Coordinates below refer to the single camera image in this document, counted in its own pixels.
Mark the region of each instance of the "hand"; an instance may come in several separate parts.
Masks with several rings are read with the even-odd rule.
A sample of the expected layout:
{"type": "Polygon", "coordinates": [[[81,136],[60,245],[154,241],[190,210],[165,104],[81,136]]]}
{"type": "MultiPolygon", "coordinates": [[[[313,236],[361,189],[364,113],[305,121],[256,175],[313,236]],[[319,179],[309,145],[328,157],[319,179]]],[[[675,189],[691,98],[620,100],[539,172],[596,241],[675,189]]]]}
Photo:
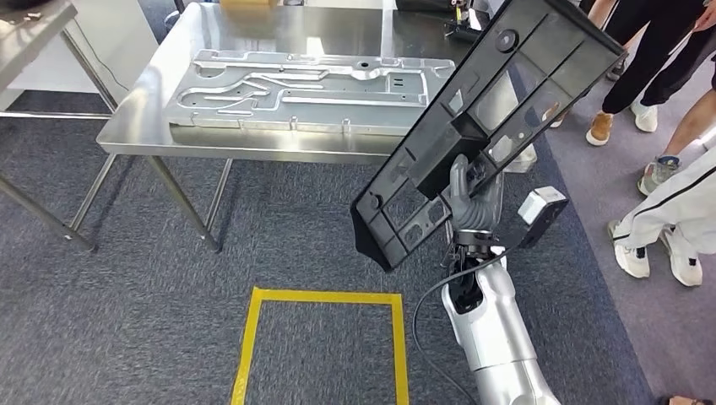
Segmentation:
{"type": "Polygon", "coordinates": [[[706,6],[706,11],[704,11],[701,17],[696,21],[694,32],[708,30],[713,27],[714,24],[716,24],[716,1],[712,0],[708,6],[706,6]]]}
{"type": "Polygon", "coordinates": [[[499,173],[470,198],[468,185],[469,161],[461,154],[450,168],[450,196],[453,228],[456,230],[494,230],[502,212],[504,175],[499,173]]]}

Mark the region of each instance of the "floor marking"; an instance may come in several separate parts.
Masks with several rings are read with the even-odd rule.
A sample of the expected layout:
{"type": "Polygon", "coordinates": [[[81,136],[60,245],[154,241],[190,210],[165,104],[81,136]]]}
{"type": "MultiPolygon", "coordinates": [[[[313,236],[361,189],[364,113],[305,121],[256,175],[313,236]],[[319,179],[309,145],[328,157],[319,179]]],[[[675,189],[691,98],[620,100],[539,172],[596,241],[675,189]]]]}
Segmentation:
{"type": "Polygon", "coordinates": [[[305,291],[293,289],[260,289],[254,287],[248,306],[244,338],[241,344],[239,370],[236,372],[231,405],[243,405],[253,345],[256,342],[258,315],[263,301],[322,302],[333,304],[382,304],[390,305],[393,323],[393,365],[395,369],[395,397],[397,405],[408,405],[408,366],[405,354],[405,331],[403,323],[403,299],[400,294],[349,293],[339,291],[305,291]]]}

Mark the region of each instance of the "metal plate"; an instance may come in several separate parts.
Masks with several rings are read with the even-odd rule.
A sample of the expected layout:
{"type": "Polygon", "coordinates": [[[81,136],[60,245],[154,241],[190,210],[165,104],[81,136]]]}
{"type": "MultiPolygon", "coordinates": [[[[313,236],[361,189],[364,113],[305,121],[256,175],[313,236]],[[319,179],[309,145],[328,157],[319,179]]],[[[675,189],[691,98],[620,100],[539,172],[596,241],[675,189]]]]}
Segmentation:
{"type": "Polygon", "coordinates": [[[454,69],[441,59],[201,50],[165,113],[181,126],[402,137],[454,69]]]}

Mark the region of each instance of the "shoe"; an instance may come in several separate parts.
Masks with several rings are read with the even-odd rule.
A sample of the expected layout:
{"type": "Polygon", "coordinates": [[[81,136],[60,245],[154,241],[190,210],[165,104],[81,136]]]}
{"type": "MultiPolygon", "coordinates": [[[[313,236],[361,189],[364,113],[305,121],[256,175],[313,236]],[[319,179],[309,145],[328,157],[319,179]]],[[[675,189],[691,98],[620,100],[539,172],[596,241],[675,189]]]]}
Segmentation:
{"type": "Polygon", "coordinates": [[[630,106],[634,113],[634,124],[644,132],[654,132],[659,124],[657,120],[656,105],[643,105],[640,101],[634,100],[630,106]]]}
{"type": "Polygon", "coordinates": [[[703,281],[703,269],[698,254],[690,248],[686,239],[672,228],[664,228],[659,234],[669,252],[671,274],[687,287],[698,287],[703,281]]]}
{"type": "MultiPolygon", "coordinates": [[[[555,103],[552,107],[550,107],[549,110],[545,111],[544,114],[542,114],[542,122],[545,122],[549,120],[554,114],[555,111],[559,108],[559,103],[555,103]]],[[[567,113],[569,110],[564,110],[551,124],[550,128],[558,128],[561,123],[564,121],[564,117],[567,116],[567,113]]]]}
{"type": "Polygon", "coordinates": [[[648,196],[661,183],[669,180],[679,170],[679,158],[675,156],[660,156],[654,158],[644,169],[644,175],[637,182],[639,191],[648,196]]]}
{"type": "MultiPolygon", "coordinates": [[[[610,221],[607,224],[609,237],[614,239],[614,230],[619,225],[619,221],[610,221]]],[[[614,244],[614,256],[616,262],[622,270],[634,278],[647,278],[651,273],[648,265],[648,256],[646,247],[638,249],[628,249],[622,245],[614,244]]]]}
{"type": "Polygon", "coordinates": [[[611,80],[612,82],[615,82],[621,78],[621,75],[624,74],[624,71],[627,70],[627,59],[621,59],[619,62],[614,65],[614,67],[606,73],[606,78],[611,80]]]}
{"type": "Polygon", "coordinates": [[[587,132],[587,142],[594,146],[604,146],[609,141],[609,132],[611,131],[611,121],[614,114],[598,112],[592,121],[592,127],[587,132]]]}

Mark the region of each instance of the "metal table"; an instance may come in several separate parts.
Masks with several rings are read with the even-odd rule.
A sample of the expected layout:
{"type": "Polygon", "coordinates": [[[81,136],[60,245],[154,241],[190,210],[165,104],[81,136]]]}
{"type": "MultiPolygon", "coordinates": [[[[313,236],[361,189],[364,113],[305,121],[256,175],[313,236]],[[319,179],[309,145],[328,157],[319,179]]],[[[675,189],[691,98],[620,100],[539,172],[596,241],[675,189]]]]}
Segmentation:
{"type": "MultiPolygon", "coordinates": [[[[74,16],[77,10],[68,0],[55,0],[43,6],[32,8],[31,18],[23,21],[25,13],[14,13],[13,18],[19,22],[10,24],[0,21],[0,91],[6,89],[13,80],[22,72],[22,69],[32,62],[40,53],[42,48],[55,36],[60,35],[67,44],[69,50],[87,73],[92,83],[100,93],[101,98],[110,111],[117,108],[117,102],[112,98],[109,90],[101,82],[97,72],[91,67],[90,62],[83,55],[78,45],[65,31],[68,24],[77,24],[74,16]]],[[[0,111],[0,116],[14,118],[50,118],[50,119],[93,119],[108,120],[110,114],[83,114],[83,113],[62,113],[62,112],[35,112],[35,111],[0,111]]],[[[31,211],[43,222],[55,230],[60,236],[67,240],[73,240],[83,248],[91,251],[94,244],[86,240],[78,233],[84,217],[95,200],[97,192],[104,182],[112,163],[116,158],[110,154],[102,166],[100,173],[89,188],[87,196],[79,207],[70,224],[65,224],[53,214],[44,209],[39,203],[32,200],[18,187],[10,183],[8,179],[0,174],[0,191],[8,194],[17,203],[31,211]]]]}
{"type": "Polygon", "coordinates": [[[265,13],[243,13],[218,4],[189,4],[97,142],[110,154],[147,156],[201,238],[218,250],[211,228],[233,159],[381,163],[400,137],[300,132],[286,137],[271,132],[241,135],[221,128],[170,128],[163,108],[193,56],[201,49],[215,49],[459,62],[469,44],[447,40],[442,25],[440,17],[390,10],[277,7],[265,13]],[[172,131],[190,133],[177,137],[182,140],[179,143],[172,131]],[[205,220],[198,216],[160,156],[226,159],[205,220]]]}

